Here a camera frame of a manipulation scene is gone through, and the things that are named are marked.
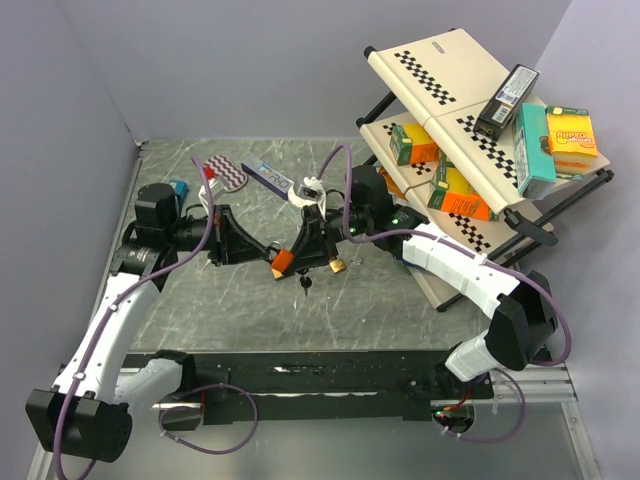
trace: shelf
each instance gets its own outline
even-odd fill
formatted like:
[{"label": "shelf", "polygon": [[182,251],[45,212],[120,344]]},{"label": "shelf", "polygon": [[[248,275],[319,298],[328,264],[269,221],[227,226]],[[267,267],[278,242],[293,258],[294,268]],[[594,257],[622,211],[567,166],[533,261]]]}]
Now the shelf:
[{"label": "shelf", "polygon": [[[409,111],[389,121],[420,123],[494,212],[527,202],[517,191],[512,130],[497,142],[473,133],[480,111],[509,71],[468,33],[456,29],[373,51],[368,62]],[[544,105],[534,94],[527,102]],[[589,174],[607,165],[600,155]],[[401,189],[417,185],[412,177],[402,172],[396,182]],[[558,180],[553,191],[573,183]]]},{"label": "shelf", "polygon": [[[435,173],[435,163],[423,163],[420,165],[407,165],[399,167],[393,159],[389,141],[391,126],[393,124],[411,123],[414,119],[408,112],[401,113],[374,123],[362,125],[360,134],[367,142],[380,164],[387,170],[393,181],[407,197],[408,203],[425,214],[447,235],[474,249],[478,253],[489,254],[497,247],[511,239],[516,233],[507,226],[503,216],[497,221],[488,222],[473,218],[454,215],[439,210],[427,208],[431,193],[431,178]],[[521,201],[513,208],[519,211],[529,220],[535,221],[540,216],[540,211],[529,200]],[[545,230],[552,231],[553,226],[547,224]],[[530,239],[523,240],[519,247],[525,247],[531,243]],[[410,269],[412,275],[435,307],[439,307],[458,292],[447,283],[430,273]]]}]

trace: table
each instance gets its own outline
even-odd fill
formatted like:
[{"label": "table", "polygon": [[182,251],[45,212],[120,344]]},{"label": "table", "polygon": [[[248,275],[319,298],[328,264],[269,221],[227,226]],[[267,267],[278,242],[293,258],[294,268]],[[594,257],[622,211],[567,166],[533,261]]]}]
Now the table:
[{"label": "table", "polygon": [[[153,140],[142,149],[142,164],[125,225],[133,219],[137,190],[172,178],[185,180],[197,203],[198,172],[190,158],[225,154],[239,166],[248,153],[298,179],[311,175],[336,140]],[[371,156],[362,140],[350,140],[354,164]],[[343,189],[344,157],[325,174],[326,184]],[[264,244],[291,245],[299,210],[254,180],[223,197],[242,226]],[[348,269],[310,273],[305,298],[293,278],[276,282],[268,265],[253,262],[205,268],[199,255],[173,272],[133,342],[133,352],[179,349],[189,352],[240,350],[448,349],[487,328],[488,319],[464,300],[436,312],[408,269],[373,245],[338,245]]]}]

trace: white label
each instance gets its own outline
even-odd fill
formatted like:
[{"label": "white label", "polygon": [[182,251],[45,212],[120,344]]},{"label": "white label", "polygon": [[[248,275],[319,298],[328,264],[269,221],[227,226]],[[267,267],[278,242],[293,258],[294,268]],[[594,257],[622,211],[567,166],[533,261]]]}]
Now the white label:
[{"label": "white label", "polygon": [[496,95],[496,99],[515,107],[520,97],[527,91],[536,72],[527,67],[518,67],[509,81]]},{"label": "white label", "polygon": [[504,122],[504,119],[507,118],[507,115],[509,115],[510,111],[511,108],[507,107],[506,105],[500,105],[500,108],[496,111],[492,118],[496,122],[502,123]]},{"label": "white label", "polygon": [[514,143],[514,156],[516,159],[516,175],[518,177],[518,186],[529,177],[529,162],[527,161],[527,152],[524,145],[524,128],[520,128],[516,134]]}]

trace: wall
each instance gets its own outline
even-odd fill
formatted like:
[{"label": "wall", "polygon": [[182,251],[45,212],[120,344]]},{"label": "wall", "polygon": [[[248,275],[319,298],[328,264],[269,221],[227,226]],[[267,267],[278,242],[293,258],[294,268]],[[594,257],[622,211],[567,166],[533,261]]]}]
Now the wall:
[{"label": "wall", "polygon": [[570,318],[568,365],[607,480],[638,478],[640,451],[639,24],[635,0],[574,0],[537,65],[547,103],[589,108],[617,174],[554,222],[560,243],[533,261]]},{"label": "wall", "polygon": [[0,15],[0,449],[2,478],[27,474],[24,412],[89,321],[135,145],[54,0]]},{"label": "wall", "polygon": [[570,0],[60,0],[138,140],[358,136],[362,51],[463,27],[533,65]]}]

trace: black and white checkered strip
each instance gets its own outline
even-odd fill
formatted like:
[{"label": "black and white checkered strip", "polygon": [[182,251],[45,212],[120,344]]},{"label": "black and white checkered strip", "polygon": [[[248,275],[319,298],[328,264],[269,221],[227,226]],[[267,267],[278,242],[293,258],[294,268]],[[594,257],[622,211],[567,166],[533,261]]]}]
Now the black and white checkered strip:
[{"label": "black and white checkered strip", "polygon": [[409,50],[405,50],[402,53],[396,53],[396,58],[400,61],[404,68],[406,68],[411,75],[413,75],[418,82],[420,82],[425,90],[431,94],[433,98],[438,100],[440,105],[446,105],[447,103],[453,103],[456,99],[451,94],[442,88],[435,78],[429,75],[429,72],[418,63],[416,58],[411,55]]},{"label": "black and white checkered strip", "polygon": [[467,115],[464,118],[457,118],[456,121],[462,126],[462,129],[469,134],[471,140],[478,144],[478,148],[485,152],[487,158],[495,163],[500,173],[502,173],[507,180],[511,181],[515,188],[518,188],[515,162],[507,158],[503,150],[498,150],[498,144],[496,142],[489,140],[484,135],[474,133],[473,124],[475,123],[475,117],[473,115]]},{"label": "black and white checkered strip", "polygon": [[460,231],[476,252],[482,253],[491,248],[491,244],[484,241],[484,235],[478,233],[478,227],[471,225],[471,221],[467,217],[456,215],[455,213],[450,213],[449,216],[455,219],[456,226],[460,228]]},{"label": "black and white checkered strip", "polygon": [[216,176],[224,177],[228,183],[227,190],[234,192],[242,188],[249,177],[246,173],[238,170],[236,166],[224,155],[216,155],[207,160],[205,166],[211,167]]},{"label": "black and white checkered strip", "polygon": [[395,122],[391,122],[389,125],[383,125],[382,128],[384,128],[384,130],[387,132],[387,135],[391,136],[393,127],[395,127],[397,124]]},{"label": "black and white checkered strip", "polygon": [[416,175],[424,175],[425,173],[431,173],[431,167],[426,163],[414,163],[411,165]]}]

